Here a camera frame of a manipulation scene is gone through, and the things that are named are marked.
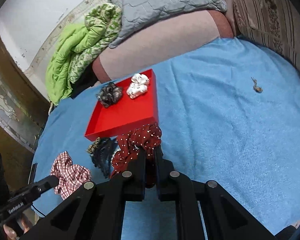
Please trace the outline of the dark red polka-dot scrunchie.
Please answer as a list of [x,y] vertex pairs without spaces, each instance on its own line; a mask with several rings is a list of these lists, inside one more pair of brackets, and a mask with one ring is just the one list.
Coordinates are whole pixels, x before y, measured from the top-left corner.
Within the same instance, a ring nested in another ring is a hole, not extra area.
[[117,137],[119,149],[111,159],[113,171],[110,178],[123,172],[130,161],[136,160],[145,151],[146,160],[154,160],[154,149],[161,144],[162,131],[157,122],[143,125]]

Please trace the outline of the dark blue hair claw clip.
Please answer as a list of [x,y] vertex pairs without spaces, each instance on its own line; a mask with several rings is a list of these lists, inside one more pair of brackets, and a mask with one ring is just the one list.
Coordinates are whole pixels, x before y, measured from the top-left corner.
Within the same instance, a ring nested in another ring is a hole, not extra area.
[[87,149],[94,166],[101,170],[105,178],[110,177],[111,160],[116,148],[116,139],[98,137]]

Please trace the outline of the red rectangular tray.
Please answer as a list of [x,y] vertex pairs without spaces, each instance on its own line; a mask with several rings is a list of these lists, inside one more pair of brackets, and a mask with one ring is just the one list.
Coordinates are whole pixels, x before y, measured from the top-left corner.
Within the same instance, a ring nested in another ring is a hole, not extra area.
[[145,94],[131,99],[126,94],[131,83],[131,77],[128,77],[116,83],[123,88],[122,97],[116,104],[108,108],[100,102],[96,104],[84,135],[87,139],[94,141],[98,137],[115,137],[159,121],[155,73],[148,69],[142,74],[150,80]]

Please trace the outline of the red white checked scrunchie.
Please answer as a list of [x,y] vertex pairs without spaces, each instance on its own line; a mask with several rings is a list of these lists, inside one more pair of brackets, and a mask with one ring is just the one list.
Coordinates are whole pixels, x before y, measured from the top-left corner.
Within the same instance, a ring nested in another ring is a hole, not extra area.
[[60,153],[54,160],[50,174],[59,179],[54,192],[60,195],[62,200],[68,198],[84,183],[91,181],[90,170],[73,164],[67,151]]

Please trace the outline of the black grey scrunchie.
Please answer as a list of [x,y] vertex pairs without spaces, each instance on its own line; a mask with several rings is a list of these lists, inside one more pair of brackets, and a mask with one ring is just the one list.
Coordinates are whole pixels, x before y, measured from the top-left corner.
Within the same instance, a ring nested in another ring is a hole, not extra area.
[[110,82],[103,86],[97,94],[97,99],[105,108],[116,104],[122,97],[122,88]]

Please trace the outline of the light blue towel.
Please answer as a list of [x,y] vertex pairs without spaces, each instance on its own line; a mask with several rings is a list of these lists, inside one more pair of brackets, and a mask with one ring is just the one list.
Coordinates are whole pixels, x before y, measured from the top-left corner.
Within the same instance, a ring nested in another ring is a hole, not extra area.
[[[189,178],[217,181],[272,234],[300,220],[300,74],[268,48],[218,38],[151,67],[156,75],[164,158]],[[263,92],[253,89],[251,77]],[[62,100],[47,119],[34,181],[67,151],[105,180],[84,137],[102,85]],[[128,202],[121,239],[177,239],[175,204],[155,188]]]

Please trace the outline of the white spotted scrunchie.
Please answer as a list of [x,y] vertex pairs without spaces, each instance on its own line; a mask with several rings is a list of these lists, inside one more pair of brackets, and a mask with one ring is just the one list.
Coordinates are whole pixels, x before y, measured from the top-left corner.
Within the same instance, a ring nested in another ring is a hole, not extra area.
[[126,93],[131,99],[135,99],[147,92],[149,83],[150,80],[145,74],[136,73],[131,77]]

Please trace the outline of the pink bolster pillow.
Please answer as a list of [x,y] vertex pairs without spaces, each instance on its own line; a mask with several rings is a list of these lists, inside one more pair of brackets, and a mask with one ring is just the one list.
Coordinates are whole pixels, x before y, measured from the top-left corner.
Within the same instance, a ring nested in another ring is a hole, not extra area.
[[116,48],[106,48],[92,69],[101,83],[195,50],[216,38],[237,35],[234,15],[215,10],[181,14],[146,27]]

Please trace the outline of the green patterned blanket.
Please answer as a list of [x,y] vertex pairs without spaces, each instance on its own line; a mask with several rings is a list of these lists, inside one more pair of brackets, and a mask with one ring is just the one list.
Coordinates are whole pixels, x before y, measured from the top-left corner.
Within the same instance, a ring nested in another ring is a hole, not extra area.
[[122,11],[118,5],[103,3],[88,12],[82,23],[71,23],[61,32],[47,65],[45,85],[55,106],[72,92],[71,85],[117,38],[121,31]]

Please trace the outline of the grey quilted pillow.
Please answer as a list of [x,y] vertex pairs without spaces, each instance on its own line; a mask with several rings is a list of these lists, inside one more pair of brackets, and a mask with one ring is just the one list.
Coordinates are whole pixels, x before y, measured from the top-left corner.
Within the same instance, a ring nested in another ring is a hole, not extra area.
[[109,47],[116,48],[124,40],[155,22],[196,10],[227,11],[225,0],[109,0],[122,11],[121,31]]

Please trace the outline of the striped floral cushion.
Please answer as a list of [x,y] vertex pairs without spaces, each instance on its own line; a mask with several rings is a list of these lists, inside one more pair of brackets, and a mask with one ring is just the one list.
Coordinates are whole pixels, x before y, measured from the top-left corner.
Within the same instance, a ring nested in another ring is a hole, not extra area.
[[300,14],[290,0],[233,0],[239,31],[300,72]]

